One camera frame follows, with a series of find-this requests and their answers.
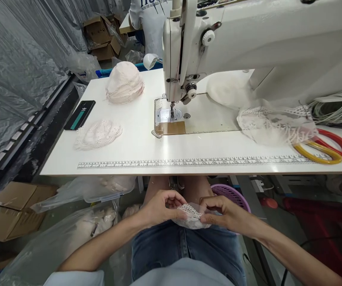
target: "white table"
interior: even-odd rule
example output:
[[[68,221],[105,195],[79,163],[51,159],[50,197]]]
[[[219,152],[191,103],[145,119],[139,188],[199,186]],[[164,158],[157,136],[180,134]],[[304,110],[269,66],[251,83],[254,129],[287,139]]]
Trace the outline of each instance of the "white table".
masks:
[[[143,95],[123,105],[109,104],[106,100],[109,78],[92,80],[82,100],[95,100],[96,105],[85,125],[111,119],[123,127],[122,135],[108,146],[76,151],[73,143],[77,133],[63,131],[41,175],[342,173],[342,163],[328,166],[306,162],[292,147],[258,145],[240,131],[158,139],[151,131],[154,129],[154,99],[160,98],[165,90],[163,70],[144,71],[141,76],[145,82]],[[204,88],[202,80],[198,92]],[[342,129],[329,130],[342,137]],[[275,159],[267,161],[265,158],[270,156]],[[297,162],[286,163],[286,158],[297,158]]]

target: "hand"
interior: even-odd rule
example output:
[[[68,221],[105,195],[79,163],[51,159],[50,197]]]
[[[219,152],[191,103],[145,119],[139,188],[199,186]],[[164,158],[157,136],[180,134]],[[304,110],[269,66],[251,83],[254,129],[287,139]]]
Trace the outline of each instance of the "hand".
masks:
[[[176,208],[187,202],[177,191],[159,190],[135,215],[144,222],[146,228],[150,228],[170,219],[187,219],[187,215],[184,211],[168,209],[166,208],[166,203],[169,206]]]
[[[263,224],[256,216],[224,196],[202,197],[200,205],[222,214],[204,214],[200,218],[202,223],[216,224],[250,238],[256,236],[260,223]]]

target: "coiled cable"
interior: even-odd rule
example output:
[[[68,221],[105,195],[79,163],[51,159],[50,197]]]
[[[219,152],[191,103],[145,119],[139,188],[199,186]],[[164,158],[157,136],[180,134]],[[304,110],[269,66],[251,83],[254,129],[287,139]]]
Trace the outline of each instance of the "coiled cable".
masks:
[[[342,92],[331,95],[332,97],[341,97]],[[339,124],[342,123],[342,101],[338,102],[319,102],[314,100],[309,108],[315,123]]]

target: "ruler markings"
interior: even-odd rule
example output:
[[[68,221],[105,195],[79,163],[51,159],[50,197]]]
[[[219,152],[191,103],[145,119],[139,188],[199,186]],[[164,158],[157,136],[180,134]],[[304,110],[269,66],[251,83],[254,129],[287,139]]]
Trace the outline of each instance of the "ruler markings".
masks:
[[[316,154],[319,158],[329,157]],[[222,167],[222,166],[262,166],[262,165],[317,164],[301,155],[244,156],[186,159],[122,160],[122,161],[86,161],[79,162],[77,169],[136,169],[166,167]]]

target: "white sleeve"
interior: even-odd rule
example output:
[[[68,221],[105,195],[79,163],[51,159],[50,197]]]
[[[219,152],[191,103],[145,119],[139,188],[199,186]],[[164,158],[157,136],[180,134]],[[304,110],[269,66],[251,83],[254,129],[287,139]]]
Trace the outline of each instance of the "white sleeve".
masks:
[[[134,29],[140,28],[139,14],[141,13],[140,0],[131,0],[130,9],[128,11],[130,21]]]
[[[44,286],[104,286],[103,276],[102,270],[95,272],[54,272],[49,276],[48,280],[46,280]]]

